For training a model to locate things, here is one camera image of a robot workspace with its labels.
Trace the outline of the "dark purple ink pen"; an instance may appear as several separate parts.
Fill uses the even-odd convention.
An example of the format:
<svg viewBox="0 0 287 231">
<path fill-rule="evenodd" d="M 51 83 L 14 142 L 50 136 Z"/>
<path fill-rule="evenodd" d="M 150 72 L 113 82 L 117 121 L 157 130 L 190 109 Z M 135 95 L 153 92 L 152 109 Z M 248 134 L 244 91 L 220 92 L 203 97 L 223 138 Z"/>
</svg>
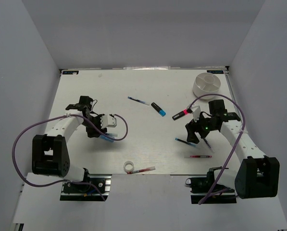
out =
<svg viewBox="0 0 287 231">
<path fill-rule="evenodd" d="M 206 143 L 206 145 L 208 146 L 208 148 L 210 149 L 210 151 L 211 151 L 212 153 L 215 153 L 214 150 L 213 150 L 213 148 L 212 148 L 212 146 L 210 145 L 210 143 L 209 143 L 205 138 L 203 138 L 203 141 Z"/>
</svg>

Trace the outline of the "blue pen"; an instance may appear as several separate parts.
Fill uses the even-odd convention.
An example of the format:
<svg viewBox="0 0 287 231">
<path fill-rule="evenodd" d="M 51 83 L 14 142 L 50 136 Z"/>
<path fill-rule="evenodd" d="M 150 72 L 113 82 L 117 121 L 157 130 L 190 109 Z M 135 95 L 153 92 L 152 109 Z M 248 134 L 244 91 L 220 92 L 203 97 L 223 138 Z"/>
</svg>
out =
<svg viewBox="0 0 287 231">
<path fill-rule="evenodd" d="M 182 140 L 182 139 L 179 139 L 179 138 L 175 138 L 175 140 L 176 140 L 176 141 L 178 141 L 178 142 L 181 142 L 181 143 L 183 143 L 183 144 L 186 144 L 186 145 L 192 146 L 192 147 L 197 147 L 195 144 L 190 143 L 190 142 L 187 142 L 187 141 Z"/>
<path fill-rule="evenodd" d="M 147 103 L 147 102 L 145 102 L 145 101 L 142 101 L 142 100 L 139 100 L 139 99 L 135 99 L 135 98 L 130 97 L 130 96 L 128 96 L 127 98 L 128 98 L 128 99 L 130 99 L 130 100 L 132 100 L 132 101 L 135 101 L 135 102 L 138 102 L 138 103 L 141 103 L 141 104 L 144 104 L 144 105 L 150 106 L 150 104 L 149 104 L 149 103 Z"/>
</svg>

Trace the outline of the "blue correction tape dispenser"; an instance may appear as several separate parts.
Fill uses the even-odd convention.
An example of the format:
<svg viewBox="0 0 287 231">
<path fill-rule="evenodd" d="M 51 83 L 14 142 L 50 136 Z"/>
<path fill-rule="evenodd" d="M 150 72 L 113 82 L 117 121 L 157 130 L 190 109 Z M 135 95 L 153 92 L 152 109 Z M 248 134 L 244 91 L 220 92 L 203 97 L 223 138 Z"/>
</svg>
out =
<svg viewBox="0 0 287 231">
<path fill-rule="evenodd" d="M 108 142 L 114 142 L 114 140 L 118 137 L 117 133 L 106 133 L 105 136 L 104 135 L 100 135 L 99 138 L 103 139 L 105 141 Z"/>
</svg>

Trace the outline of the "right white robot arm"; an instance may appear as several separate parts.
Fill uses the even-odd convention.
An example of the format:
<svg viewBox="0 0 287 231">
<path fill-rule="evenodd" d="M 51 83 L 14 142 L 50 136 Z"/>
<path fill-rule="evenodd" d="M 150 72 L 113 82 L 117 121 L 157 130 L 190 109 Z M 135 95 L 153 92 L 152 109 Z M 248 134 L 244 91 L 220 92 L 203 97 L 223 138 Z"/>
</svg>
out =
<svg viewBox="0 0 287 231">
<path fill-rule="evenodd" d="M 227 159 L 222 167 L 213 170 L 213 176 L 207 178 L 209 189 L 204 201 L 217 194 L 223 186 L 232 189 L 241 199 L 275 197 L 278 192 L 280 163 L 275 157 L 269 157 L 254 143 L 245 132 L 241 118 L 235 112 L 225 108 L 223 100 L 209 102 L 209 113 L 204 116 L 199 106 L 190 106 L 186 112 L 193 115 L 186 124 L 187 141 L 199 143 L 210 132 L 220 132 L 232 147 L 229 156 L 236 154 L 240 167 L 238 171 L 227 169 Z"/>
</svg>

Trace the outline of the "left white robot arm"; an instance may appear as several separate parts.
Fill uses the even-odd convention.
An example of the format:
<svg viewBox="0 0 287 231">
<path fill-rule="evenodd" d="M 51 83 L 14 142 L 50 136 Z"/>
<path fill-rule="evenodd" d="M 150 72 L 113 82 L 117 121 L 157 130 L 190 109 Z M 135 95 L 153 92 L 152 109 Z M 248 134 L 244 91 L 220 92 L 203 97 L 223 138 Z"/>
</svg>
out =
<svg viewBox="0 0 287 231">
<path fill-rule="evenodd" d="M 74 181 L 80 192 L 90 189 L 91 180 L 86 177 L 86 169 L 71 164 L 67 142 L 79 126 L 86 127 L 89 138 L 98 138 L 102 114 L 92 116 L 93 99 L 80 96 L 79 102 L 66 107 L 66 112 L 78 116 L 59 119 L 56 125 L 44 135 L 36 135 L 32 141 L 32 171 L 38 175 L 48 175 Z"/>
</svg>

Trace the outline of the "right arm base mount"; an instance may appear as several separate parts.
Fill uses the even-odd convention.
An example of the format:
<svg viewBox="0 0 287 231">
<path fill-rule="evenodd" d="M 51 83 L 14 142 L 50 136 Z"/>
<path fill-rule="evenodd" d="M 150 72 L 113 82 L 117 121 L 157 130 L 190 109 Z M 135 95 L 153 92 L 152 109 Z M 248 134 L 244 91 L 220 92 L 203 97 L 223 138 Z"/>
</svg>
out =
<svg viewBox="0 0 287 231">
<path fill-rule="evenodd" d="M 185 186 L 190 188 L 191 203 L 193 205 L 197 205 L 206 196 L 216 179 L 216 171 L 218 170 L 221 170 L 221 167 L 210 168 L 206 175 L 196 175 L 186 179 Z M 215 185 L 210 197 L 204 203 L 236 204 L 238 196 L 235 190 L 219 183 L 220 181 Z"/>
</svg>

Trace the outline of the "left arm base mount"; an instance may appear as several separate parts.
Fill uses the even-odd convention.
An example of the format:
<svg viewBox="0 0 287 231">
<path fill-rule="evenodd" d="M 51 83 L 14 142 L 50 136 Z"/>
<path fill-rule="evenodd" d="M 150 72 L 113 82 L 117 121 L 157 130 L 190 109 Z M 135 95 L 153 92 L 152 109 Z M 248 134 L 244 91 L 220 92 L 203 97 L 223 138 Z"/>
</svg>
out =
<svg viewBox="0 0 287 231">
<path fill-rule="evenodd" d="M 73 183 L 64 183 L 62 185 L 60 200 L 77 202 L 103 202 L 109 196 L 111 187 L 111 175 L 89 175 L 90 184 L 93 184 L 99 193 L 91 185 L 78 185 Z"/>
</svg>

